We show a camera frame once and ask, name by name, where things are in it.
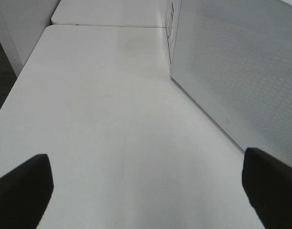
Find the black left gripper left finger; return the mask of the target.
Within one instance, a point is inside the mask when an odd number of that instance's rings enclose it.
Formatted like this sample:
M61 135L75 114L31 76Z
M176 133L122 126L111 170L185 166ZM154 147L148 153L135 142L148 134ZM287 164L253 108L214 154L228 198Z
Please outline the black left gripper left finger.
M38 154L0 177L0 229L35 229L54 189L47 154Z

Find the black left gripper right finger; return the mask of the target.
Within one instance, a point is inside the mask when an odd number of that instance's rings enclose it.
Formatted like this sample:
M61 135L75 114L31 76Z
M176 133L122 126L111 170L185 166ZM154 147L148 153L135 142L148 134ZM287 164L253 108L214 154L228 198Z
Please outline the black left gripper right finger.
M249 147L244 154L241 182L266 229L292 229L292 167Z

